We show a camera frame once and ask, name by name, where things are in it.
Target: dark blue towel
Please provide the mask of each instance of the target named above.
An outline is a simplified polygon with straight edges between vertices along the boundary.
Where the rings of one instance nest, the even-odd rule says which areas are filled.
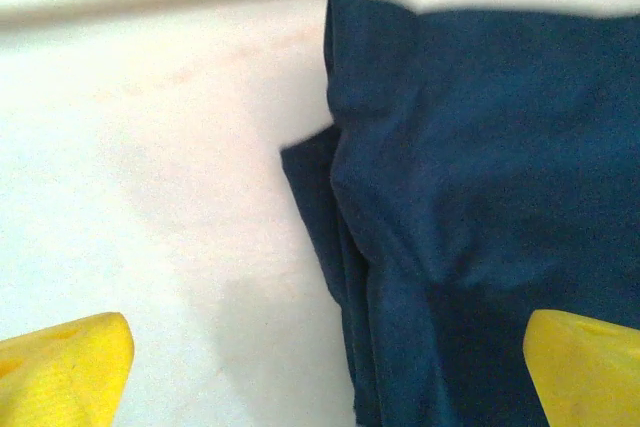
[[[329,0],[325,59],[282,158],[358,423],[546,426],[533,310],[640,328],[640,17]]]

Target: yellow object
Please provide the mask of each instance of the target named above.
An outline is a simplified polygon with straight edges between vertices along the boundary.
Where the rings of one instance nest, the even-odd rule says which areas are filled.
[[[551,427],[640,426],[640,331],[538,310],[524,355]]]
[[[0,342],[0,427],[109,426],[132,361],[115,313]]]

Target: white surface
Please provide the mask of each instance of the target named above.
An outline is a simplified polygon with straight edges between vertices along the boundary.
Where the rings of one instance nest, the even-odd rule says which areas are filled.
[[[324,4],[0,37],[0,338],[123,312],[117,426],[353,425],[338,309],[278,155],[330,120]]]

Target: fabric fold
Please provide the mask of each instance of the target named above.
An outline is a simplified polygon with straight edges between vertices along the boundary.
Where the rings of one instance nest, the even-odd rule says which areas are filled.
[[[282,152],[368,427],[544,427],[535,309],[640,328],[640,18],[329,0]]]

